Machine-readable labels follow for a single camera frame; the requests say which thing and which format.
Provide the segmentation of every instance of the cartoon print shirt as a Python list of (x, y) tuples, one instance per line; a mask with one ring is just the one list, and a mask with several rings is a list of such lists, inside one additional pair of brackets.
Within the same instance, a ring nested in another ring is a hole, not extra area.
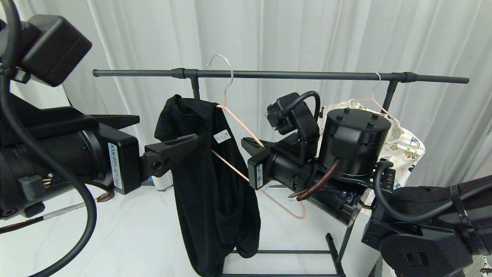
[[(323, 114), (326, 114), (332, 109), (347, 107), (362, 109), (382, 115), (391, 122), (391, 129), (386, 136), (386, 140), (383, 148), (381, 149), (381, 153), (379, 154), (379, 158), (385, 158), (390, 162), (393, 162), (393, 169), (396, 170), (395, 189), (405, 186), (406, 181), (408, 180), (408, 177), (410, 177), (410, 174), (412, 173), (415, 165), (425, 154), (426, 148), (424, 144), (412, 132), (401, 127), (398, 120), (390, 119), (387, 114), (381, 114), (377, 111), (370, 110), (359, 102), (355, 101), (354, 99), (343, 101), (341, 103), (330, 106), (321, 107), (320, 116), (318, 119), (320, 132), (319, 142), (321, 142), (321, 138), (323, 137), (323, 131), (326, 123), (326, 116), (323, 116)], [(320, 147), (321, 143), (318, 143), (318, 155)], [(365, 201), (365, 204), (371, 205), (374, 197), (374, 192), (371, 190), (367, 200)], [(370, 214), (369, 210), (363, 209), (363, 212)]]

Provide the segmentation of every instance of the white marble surface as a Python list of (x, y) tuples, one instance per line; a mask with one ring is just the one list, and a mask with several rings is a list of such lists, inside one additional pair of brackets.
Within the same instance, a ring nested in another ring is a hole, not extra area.
[[(94, 195), (102, 193), (91, 188)], [(298, 203), (287, 200), (289, 190), (268, 192), (296, 214)], [(262, 220), (260, 249), (327, 249), (331, 232), (340, 247), (345, 228), (310, 203), (307, 216), (297, 220), (258, 193)], [(46, 202), (47, 212), (80, 202), (75, 191)], [(179, 229), (174, 191), (142, 187), (129, 195), (116, 195), (98, 204), (97, 227), (86, 248), (54, 276), (194, 277)], [(0, 276), (33, 274), (55, 262), (79, 239), (85, 225), (84, 208), (0, 236)], [(25, 220), (17, 217), (1, 226)], [(343, 266), (348, 277), (365, 277), (379, 253), (360, 242), (368, 216), (361, 214), (348, 244)], [(324, 254), (257, 254), (243, 259), (230, 254), (225, 273), (331, 274), (331, 257)]]

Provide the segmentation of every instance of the clothes hanger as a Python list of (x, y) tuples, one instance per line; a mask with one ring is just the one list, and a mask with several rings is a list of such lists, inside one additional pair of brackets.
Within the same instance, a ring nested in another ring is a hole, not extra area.
[(390, 114), (390, 113), (389, 113), (389, 112), (388, 112), (385, 108), (383, 108), (383, 106), (381, 106), (381, 105), (380, 105), (380, 104), (376, 101), (376, 99), (374, 99), (374, 91), (376, 90), (376, 88), (377, 88), (377, 87), (379, 86), (379, 84), (381, 83), (381, 75), (379, 75), (379, 73), (377, 73), (377, 72), (371, 72), (371, 73), (374, 73), (374, 74), (376, 74), (376, 75), (379, 77), (379, 81), (378, 81), (378, 83), (377, 83), (377, 84), (374, 86), (374, 88), (372, 89), (372, 95), (371, 95), (371, 98), (365, 98), (365, 99), (354, 99), (354, 101), (362, 102), (362, 101), (370, 101), (370, 100), (372, 100), (374, 103), (376, 103), (376, 105), (377, 105), (378, 107), (380, 107), (380, 108), (381, 108), (381, 110), (382, 110), (383, 112), (385, 112), (385, 113), (388, 115), (388, 117), (389, 117), (389, 118), (391, 118), (391, 119), (393, 119), (393, 120), (395, 121), (395, 125), (396, 125), (396, 127), (397, 127), (397, 128), (400, 130), (400, 132), (401, 132), (400, 122), (399, 122), (399, 121), (398, 121), (398, 120), (397, 120), (394, 116), (392, 116), (392, 115), (391, 115), (391, 114)]
[[(213, 55), (212, 58), (210, 59), (210, 62), (208, 64), (206, 64), (207, 67), (209, 67), (212, 64), (212, 61), (214, 60), (215, 57), (221, 57), (223, 60), (225, 60), (225, 62), (229, 66), (229, 69), (231, 70), (231, 81), (224, 88), (224, 105), (218, 104), (217, 107), (218, 108), (221, 108), (221, 109), (223, 109), (225, 111), (227, 111), (239, 123), (239, 125), (243, 129), (245, 129), (253, 137), (254, 141), (258, 145), (260, 145), (262, 147), (265, 147), (264, 144), (253, 134), (253, 132), (248, 127), (246, 127), (246, 125), (239, 118), (237, 118), (237, 116), (233, 112), (231, 112), (231, 110), (229, 110), (229, 108), (226, 106), (226, 103), (227, 103), (226, 102), (226, 100), (227, 100), (227, 98), (226, 98), (227, 94), (226, 93), (227, 93), (227, 89), (232, 85), (232, 81), (234, 80), (234, 71), (232, 70), (232, 66), (231, 66), (229, 60), (227, 60), (226, 57), (224, 57), (224, 56), (222, 56), (220, 54)], [(241, 176), (242, 178), (244, 178), (249, 183), (249, 178), (246, 177), (244, 174), (242, 174), (237, 168), (235, 168), (228, 161), (226, 161), (224, 158), (222, 158), (219, 154), (217, 154), (217, 152), (215, 152), (215, 151), (212, 150), (212, 153), (215, 156), (217, 156), (221, 161), (223, 161), (226, 165), (228, 165), (232, 170), (234, 170), (237, 174), (239, 174), (239, 176)], [(280, 208), (282, 208), (284, 211), (286, 211), (288, 214), (290, 214), (294, 218), (302, 220), (302, 219), (304, 219), (306, 217), (306, 207), (304, 207), (304, 204), (302, 202), (299, 202), (299, 204), (301, 205), (301, 209), (302, 209), (302, 215), (301, 216), (298, 216), (298, 215), (294, 214), (293, 212), (291, 212), (288, 208), (286, 208), (280, 202), (278, 202), (277, 200), (275, 200), (275, 198), (273, 198), (270, 194), (268, 194), (264, 189), (260, 189), (260, 191), (266, 197), (268, 197), (270, 200), (272, 200), (275, 204), (277, 204)]]

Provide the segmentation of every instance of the clothing rack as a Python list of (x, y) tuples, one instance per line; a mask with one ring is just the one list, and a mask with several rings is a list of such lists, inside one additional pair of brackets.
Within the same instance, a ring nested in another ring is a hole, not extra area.
[[(198, 78), (230, 78), (229, 70), (200, 70), (177, 68), (171, 70), (98, 70), (92, 71), (94, 77), (173, 77), (177, 79), (190, 79), (193, 96), (200, 99), (200, 87)], [(388, 111), (393, 94), (398, 83), (411, 82), (437, 82), (467, 84), (470, 79), (464, 77), (418, 75), (412, 72), (374, 73), (374, 72), (302, 72), (302, 71), (248, 71), (235, 70), (234, 78), (248, 79), (310, 79), (310, 80), (361, 80), (361, 81), (389, 81), (383, 108)], [(345, 277), (341, 260), (352, 233), (353, 221), (345, 231), (343, 241), (338, 253), (333, 242), (333, 237), (327, 233), (325, 238), (328, 250), (258, 250), (259, 254), (329, 254), (332, 256), (336, 274), (222, 274), (222, 277)]]

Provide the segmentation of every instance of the robotic arm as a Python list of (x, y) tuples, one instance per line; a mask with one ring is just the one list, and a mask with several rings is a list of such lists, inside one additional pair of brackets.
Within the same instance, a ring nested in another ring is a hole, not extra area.
[[(10, 80), (61, 84), (91, 47), (60, 16), (36, 15), (21, 23), (13, 1), (2, 0), (9, 26), (0, 22), (0, 218), (33, 217), (43, 202), (72, 188), (84, 199), (88, 222), (74, 248), (37, 276), (49, 276), (85, 246), (95, 227), (95, 203), (84, 182), (98, 182), (127, 194), (149, 176), (162, 176), (191, 152), (197, 137), (145, 146), (119, 129), (139, 122), (134, 115), (85, 115), (72, 107), (38, 109), (9, 92)], [(314, 116), (304, 99), (315, 97)], [(345, 225), (351, 225), (365, 192), (376, 201), (362, 242), (381, 252), (406, 276), (443, 276), (492, 251), (492, 176), (450, 188), (393, 191), (391, 163), (378, 155), (391, 126), (384, 117), (356, 109), (326, 113), (316, 157), (320, 101), (315, 92), (279, 98), (268, 107), (274, 130), (290, 134), (265, 147), (244, 138), (250, 185), (271, 180), (290, 188)], [(43, 179), (52, 179), (49, 188)]]

